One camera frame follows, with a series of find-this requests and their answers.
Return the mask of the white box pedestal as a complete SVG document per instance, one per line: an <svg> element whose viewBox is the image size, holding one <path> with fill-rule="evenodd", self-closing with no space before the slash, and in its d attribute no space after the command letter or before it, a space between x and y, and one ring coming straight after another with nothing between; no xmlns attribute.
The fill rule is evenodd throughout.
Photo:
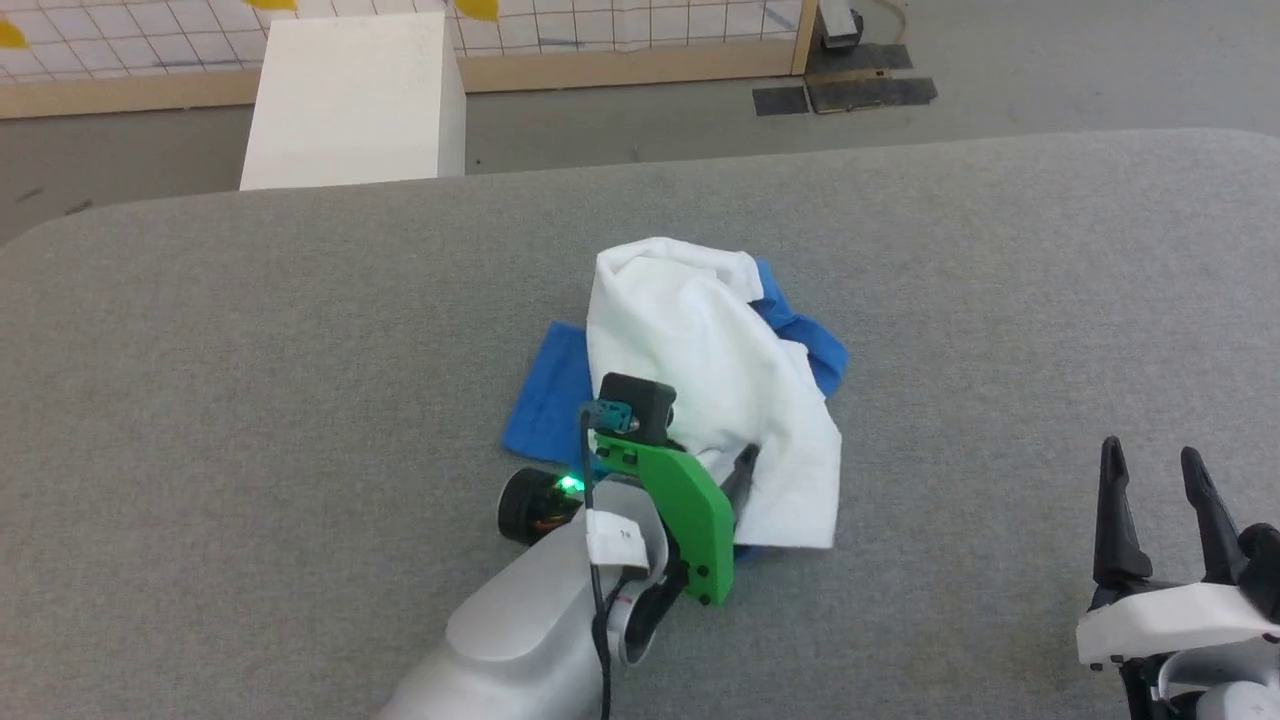
<svg viewBox="0 0 1280 720"><path fill-rule="evenodd" d="M461 177L466 104L440 10L275 20L239 188Z"/></svg>

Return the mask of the grey floor device box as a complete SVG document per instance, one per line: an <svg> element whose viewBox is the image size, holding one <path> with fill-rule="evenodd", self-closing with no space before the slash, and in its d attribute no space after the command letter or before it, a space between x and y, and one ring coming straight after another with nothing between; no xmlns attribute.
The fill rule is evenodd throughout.
<svg viewBox="0 0 1280 720"><path fill-rule="evenodd" d="M861 42L864 19L854 0L818 0L817 5L824 50L852 50Z"/></svg>

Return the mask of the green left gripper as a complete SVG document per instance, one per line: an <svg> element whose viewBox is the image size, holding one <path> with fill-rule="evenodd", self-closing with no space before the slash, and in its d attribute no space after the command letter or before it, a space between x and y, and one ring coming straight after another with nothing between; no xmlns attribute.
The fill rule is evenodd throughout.
<svg viewBox="0 0 1280 720"><path fill-rule="evenodd" d="M686 593L704 605L722 606L735 580L733 547L751 493L758 445L748 445L718 486L701 462L672 441L646 445L603 430L596 455L612 471L632 477L649 495L687 565Z"/></svg>

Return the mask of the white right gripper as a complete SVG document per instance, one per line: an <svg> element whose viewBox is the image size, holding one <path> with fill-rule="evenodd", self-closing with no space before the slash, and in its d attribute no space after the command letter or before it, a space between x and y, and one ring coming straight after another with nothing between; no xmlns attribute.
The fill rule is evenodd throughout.
<svg viewBox="0 0 1280 720"><path fill-rule="evenodd" d="M1280 624L1268 620L1235 587L1245 566L1239 530L1198 450L1181 450L1181 475L1196 511L1204 583L1133 594L1087 612L1075 630L1079 664L1280 641ZM1106 438L1100 455L1093 559L1093 580L1101 588L1132 588L1153 574L1128 502L1129 480L1120 439Z"/></svg>

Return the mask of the white and blue t-shirt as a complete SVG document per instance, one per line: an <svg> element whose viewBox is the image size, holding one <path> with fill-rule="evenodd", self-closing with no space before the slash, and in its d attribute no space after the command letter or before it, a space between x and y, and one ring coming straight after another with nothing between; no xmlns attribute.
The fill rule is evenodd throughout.
<svg viewBox="0 0 1280 720"><path fill-rule="evenodd" d="M676 392L669 437L717 483L758 447L736 541L828 550L842 436L827 406L850 354L794 311L769 264L653 237L596 255L581 327L549 325L502 436L521 457L580 469L580 407L616 372Z"/></svg>

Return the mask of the dark grey floor plate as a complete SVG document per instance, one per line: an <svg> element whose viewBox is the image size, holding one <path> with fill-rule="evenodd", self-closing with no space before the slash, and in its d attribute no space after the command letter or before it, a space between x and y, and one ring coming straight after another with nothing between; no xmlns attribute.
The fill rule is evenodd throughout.
<svg viewBox="0 0 1280 720"><path fill-rule="evenodd" d="M810 50L806 74L833 74L855 70L908 70L913 60L902 44L860 44L856 47L826 47L819 44Z"/></svg>

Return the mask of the lemon print grid panel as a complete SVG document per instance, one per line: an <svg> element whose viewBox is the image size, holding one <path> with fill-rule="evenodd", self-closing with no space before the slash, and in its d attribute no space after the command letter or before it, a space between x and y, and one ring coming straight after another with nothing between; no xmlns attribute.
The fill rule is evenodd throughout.
<svg viewBox="0 0 1280 720"><path fill-rule="evenodd" d="M819 0L0 0L0 119L252 102L301 20L435 14L470 94L799 76Z"/></svg>

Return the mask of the white paper label tag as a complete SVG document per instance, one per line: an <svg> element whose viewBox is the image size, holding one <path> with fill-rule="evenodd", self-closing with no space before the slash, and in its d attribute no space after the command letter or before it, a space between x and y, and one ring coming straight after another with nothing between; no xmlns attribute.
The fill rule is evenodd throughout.
<svg viewBox="0 0 1280 720"><path fill-rule="evenodd" d="M593 565L639 568L652 565L640 525L616 512L588 509L585 511L588 559Z"/></svg>

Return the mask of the long dark floor mat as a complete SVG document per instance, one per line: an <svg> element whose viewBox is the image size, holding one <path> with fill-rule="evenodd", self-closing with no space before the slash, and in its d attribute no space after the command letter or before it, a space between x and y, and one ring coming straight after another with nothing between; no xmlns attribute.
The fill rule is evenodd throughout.
<svg viewBox="0 0 1280 720"><path fill-rule="evenodd" d="M934 81L927 77L806 76L805 88L815 114L927 106L938 97Z"/></svg>

